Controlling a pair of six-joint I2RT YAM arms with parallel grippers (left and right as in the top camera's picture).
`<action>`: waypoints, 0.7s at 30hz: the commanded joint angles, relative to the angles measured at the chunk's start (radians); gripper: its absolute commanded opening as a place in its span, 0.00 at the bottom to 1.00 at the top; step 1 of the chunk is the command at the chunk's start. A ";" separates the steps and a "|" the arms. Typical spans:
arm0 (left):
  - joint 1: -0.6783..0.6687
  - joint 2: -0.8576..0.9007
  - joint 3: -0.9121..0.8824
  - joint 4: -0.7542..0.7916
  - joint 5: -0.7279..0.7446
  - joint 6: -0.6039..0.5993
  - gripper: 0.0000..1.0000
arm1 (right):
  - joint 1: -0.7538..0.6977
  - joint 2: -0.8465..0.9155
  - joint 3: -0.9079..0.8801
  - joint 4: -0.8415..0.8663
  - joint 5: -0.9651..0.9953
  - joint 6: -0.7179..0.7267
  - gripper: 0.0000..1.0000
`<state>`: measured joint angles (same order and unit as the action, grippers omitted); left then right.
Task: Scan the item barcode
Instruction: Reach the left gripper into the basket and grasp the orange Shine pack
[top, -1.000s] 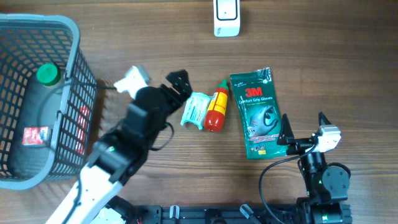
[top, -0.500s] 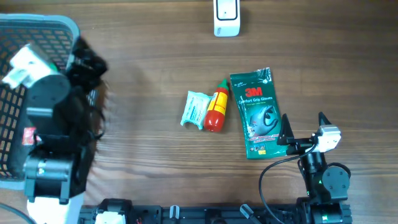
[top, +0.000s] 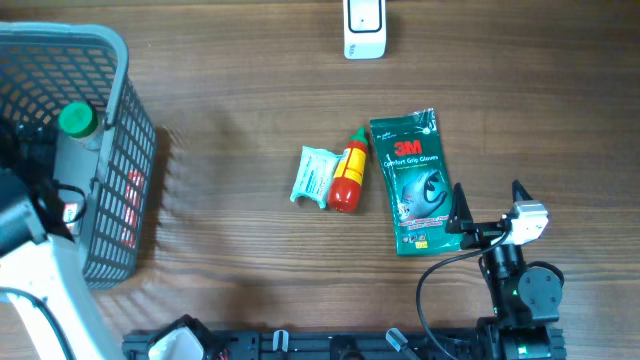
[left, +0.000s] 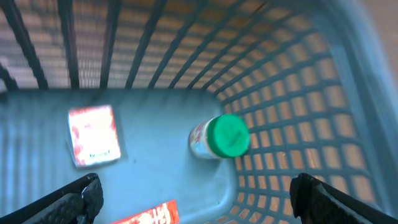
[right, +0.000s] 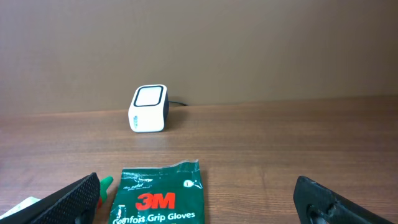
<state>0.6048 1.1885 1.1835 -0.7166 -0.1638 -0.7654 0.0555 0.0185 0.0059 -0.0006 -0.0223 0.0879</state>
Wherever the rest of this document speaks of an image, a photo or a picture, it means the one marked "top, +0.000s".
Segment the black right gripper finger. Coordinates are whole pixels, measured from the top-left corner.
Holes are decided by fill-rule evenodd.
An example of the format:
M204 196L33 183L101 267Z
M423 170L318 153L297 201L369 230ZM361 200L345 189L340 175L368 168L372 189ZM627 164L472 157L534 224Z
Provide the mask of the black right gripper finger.
M470 233L474 230L474 220L460 183L453 187L450 214L445 227L449 234Z
M512 198L514 203L533 200L533 197L526 191L524 186L517 179L512 182Z

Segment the green 3M gloves packet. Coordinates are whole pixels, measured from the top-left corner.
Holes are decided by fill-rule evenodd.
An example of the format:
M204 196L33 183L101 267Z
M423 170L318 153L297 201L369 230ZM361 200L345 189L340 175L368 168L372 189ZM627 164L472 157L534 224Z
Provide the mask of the green 3M gloves packet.
M435 110L370 121L390 203L396 254L430 256L460 249L445 231L452 188Z

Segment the green-lid spice jar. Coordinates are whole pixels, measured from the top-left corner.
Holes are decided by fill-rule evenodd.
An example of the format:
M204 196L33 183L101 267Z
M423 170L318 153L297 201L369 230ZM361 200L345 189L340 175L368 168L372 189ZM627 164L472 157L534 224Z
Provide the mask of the green-lid spice jar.
M58 115L59 129L89 151L99 151L104 129L97 110L88 102L66 105Z

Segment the orange tissue packet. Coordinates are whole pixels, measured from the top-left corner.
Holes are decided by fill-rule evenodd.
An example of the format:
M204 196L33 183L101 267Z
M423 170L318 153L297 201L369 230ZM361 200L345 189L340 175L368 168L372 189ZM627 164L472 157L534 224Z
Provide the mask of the orange tissue packet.
M140 218L136 213L136 211L140 209L141 205L141 194L139 189L144 186L145 178L140 172L131 170L128 174L128 179L130 183L127 183L124 189L125 200L124 205L120 209L120 217L125 221L127 226L121 228L119 240L128 247L134 248L137 245L137 239L134 231L137 228L138 220ZM64 206L63 222L75 235L77 235L80 230L79 223L82 218L80 211L83 209L84 205L84 202L71 202Z

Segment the red chili sauce bottle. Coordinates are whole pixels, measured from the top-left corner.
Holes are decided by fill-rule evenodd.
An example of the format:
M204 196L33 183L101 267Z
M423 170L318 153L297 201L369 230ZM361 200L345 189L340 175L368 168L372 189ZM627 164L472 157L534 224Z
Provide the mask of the red chili sauce bottle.
M339 212L352 213L360 200L368 139L364 127L360 127L344 149L333 175L328 195L329 206Z

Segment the mint green tissue packet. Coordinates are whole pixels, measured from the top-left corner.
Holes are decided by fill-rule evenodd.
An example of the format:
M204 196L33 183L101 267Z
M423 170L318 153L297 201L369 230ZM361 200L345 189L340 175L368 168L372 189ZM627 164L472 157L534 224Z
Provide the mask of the mint green tissue packet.
M326 149L303 146L290 201L306 197L316 202L320 209L325 209L339 159L339 155Z

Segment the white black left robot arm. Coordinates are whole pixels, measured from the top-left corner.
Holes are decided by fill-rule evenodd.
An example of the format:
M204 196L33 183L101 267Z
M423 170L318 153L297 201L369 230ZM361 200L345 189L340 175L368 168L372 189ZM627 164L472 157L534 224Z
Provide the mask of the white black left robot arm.
M1 294L41 359L122 359L82 274L64 204L1 121Z

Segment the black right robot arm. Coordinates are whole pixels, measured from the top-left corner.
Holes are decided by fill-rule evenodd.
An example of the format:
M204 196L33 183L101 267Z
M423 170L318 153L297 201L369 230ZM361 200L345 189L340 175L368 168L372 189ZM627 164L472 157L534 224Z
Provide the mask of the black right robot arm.
M565 359L559 320L564 275L544 262L528 263L523 247L540 238L548 225L544 205L522 184L512 182L513 205L495 222L473 220L460 184L453 188L446 231L460 234L463 250L478 250L483 278L494 307L477 321L478 341L488 359Z

